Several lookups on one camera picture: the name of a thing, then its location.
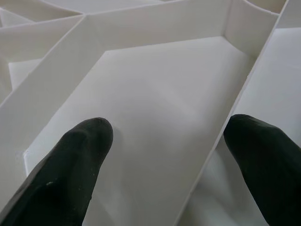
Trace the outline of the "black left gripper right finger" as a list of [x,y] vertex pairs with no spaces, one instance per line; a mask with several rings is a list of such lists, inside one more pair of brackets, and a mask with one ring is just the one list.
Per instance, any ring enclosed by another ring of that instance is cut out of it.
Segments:
[[301,149],[280,128],[246,114],[223,132],[244,181],[270,226],[301,224]]

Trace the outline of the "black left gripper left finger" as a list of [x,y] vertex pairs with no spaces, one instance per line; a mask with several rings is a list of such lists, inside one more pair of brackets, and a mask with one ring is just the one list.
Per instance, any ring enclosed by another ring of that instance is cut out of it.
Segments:
[[3,208],[1,225],[82,225],[112,142],[113,129],[104,118],[67,131]]

